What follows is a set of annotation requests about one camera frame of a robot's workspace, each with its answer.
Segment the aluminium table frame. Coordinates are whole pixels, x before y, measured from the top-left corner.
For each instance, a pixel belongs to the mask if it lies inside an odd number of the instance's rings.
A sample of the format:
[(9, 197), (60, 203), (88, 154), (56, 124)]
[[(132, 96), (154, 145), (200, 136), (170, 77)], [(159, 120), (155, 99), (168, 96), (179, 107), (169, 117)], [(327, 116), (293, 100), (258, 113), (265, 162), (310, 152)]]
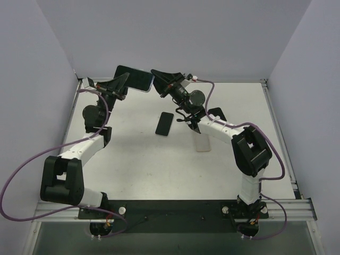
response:
[(86, 137), (71, 143), (75, 155), (66, 152), (45, 160), (40, 196), (59, 203), (63, 210), (76, 210), (77, 219), (87, 220), (92, 238), (102, 239), (131, 233), (239, 233), (257, 240), (259, 220), (270, 219), (274, 207), (283, 220), (314, 220), (311, 200), (277, 201), (261, 191), (265, 168), (277, 151), (267, 136), (249, 122), (229, 123), (220, 108), (208, 108), (209, 97), (201, 91), (188, 92), (195, 76), (153, 72), (153, 84), (161, 97), (171, 96), (182, 121), (198, 134), (230, 142), (236, 165), (242, 172), (241, 191), (234, 200), (110, 200), (104, 192), (84, 187), (82, 168), (110, 141), (107, 121), (117, 100), (127, 93), (127, 75), (105, 82), (87, 80), (99, 97), (96, 106), (83, 111)]

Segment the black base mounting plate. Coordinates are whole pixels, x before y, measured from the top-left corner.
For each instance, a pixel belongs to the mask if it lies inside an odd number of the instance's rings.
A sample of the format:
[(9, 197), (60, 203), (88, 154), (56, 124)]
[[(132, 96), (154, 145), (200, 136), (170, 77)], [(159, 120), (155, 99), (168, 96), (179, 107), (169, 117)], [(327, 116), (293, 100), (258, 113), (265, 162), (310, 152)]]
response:
[(80, 209), (93, 235), (126, 233), (220, 234), (241, 231), (256, 235), (258, 221), (269, 217), (264, 201), (246, 205), (237, 200), (108, 200), (104, 211)]

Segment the beige phone case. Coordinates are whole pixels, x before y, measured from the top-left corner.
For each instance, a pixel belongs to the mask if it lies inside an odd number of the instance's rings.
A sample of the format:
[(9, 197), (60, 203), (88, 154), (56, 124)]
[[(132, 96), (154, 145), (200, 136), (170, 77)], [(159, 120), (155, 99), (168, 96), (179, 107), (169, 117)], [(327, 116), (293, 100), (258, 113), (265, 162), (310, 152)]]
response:
[(197, 152), (211, 151), (209, 135), (193, 132), (193, 141)]

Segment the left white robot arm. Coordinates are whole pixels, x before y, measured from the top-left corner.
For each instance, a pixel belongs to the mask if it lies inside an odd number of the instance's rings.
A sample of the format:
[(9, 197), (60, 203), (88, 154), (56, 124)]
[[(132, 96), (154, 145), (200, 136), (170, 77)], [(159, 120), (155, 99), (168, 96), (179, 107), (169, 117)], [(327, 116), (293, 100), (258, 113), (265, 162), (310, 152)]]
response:
[(40, 198), (43, 201), (71, 206), (90, 207), (96, 218), (104, 218), (109, 205), (103, 192), (93, 191), (84, 185), (83, 166), (111, 140), (112, 128), (107, 126), (117, 100), (124, 100), (129, 73), (107, 82), (94, 83), (83, 79), (81, 92), (98, 96), (96, 105), (88, 105), (82, 111), (85, 134), (80, 141), (68, 145), (69, 149), (58, 156), (49, 156), (44, 163)]

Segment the black phone from beige case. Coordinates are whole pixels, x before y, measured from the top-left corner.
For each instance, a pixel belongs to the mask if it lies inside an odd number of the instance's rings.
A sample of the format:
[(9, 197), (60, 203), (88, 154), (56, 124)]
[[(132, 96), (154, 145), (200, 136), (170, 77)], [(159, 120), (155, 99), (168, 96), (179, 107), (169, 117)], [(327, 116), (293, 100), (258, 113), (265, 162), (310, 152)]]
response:
[(211, 108), (208, 110), (208, 115), (212, 123), (216, 123), (222, 126), (230, 125), (220, 107)]

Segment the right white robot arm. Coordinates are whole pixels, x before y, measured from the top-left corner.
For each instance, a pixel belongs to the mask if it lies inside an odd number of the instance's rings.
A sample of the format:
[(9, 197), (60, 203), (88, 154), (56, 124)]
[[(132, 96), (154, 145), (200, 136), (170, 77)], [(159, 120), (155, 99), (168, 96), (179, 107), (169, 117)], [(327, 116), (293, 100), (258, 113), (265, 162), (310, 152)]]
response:
[(182, 121), (191, 130), (231, 144), (235, 163), (242, 172), (238, 198), (246, 205), (257, 202), (260, 199), (262, 170), (268, 166), (273, 156), (264, 136), (250, 124), (237, 127), (209, 112), (208, 99), (202, 91), (186, 90), (186, 86), (197, 81), (195, 76), (154, 69), (151, 73), (154, 76), (154, 87), (160, 97), (172, 97), (178, 108), (187, 114)]

